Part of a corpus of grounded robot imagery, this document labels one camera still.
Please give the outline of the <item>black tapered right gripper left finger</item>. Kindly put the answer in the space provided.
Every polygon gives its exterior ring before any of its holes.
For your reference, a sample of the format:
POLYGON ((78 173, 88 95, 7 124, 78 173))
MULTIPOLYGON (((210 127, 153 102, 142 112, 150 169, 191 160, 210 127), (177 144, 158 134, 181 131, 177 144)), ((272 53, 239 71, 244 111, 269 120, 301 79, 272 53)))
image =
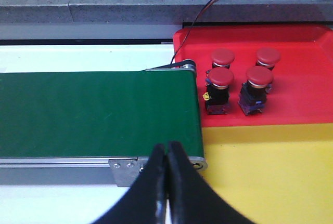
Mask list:
POLYGON ((94 223, 165 223, 165 149, 157 144, 126 194, 94 223))

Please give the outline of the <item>black tapered right gripper right finger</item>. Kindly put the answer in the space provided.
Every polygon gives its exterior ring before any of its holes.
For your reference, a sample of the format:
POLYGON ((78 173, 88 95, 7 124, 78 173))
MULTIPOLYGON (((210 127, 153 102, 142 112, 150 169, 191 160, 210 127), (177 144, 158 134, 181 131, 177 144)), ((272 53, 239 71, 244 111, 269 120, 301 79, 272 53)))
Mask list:
POLYGON ((166 159, 172 223, 253 223, 206 183, 180 142, 169 143, 166 159))

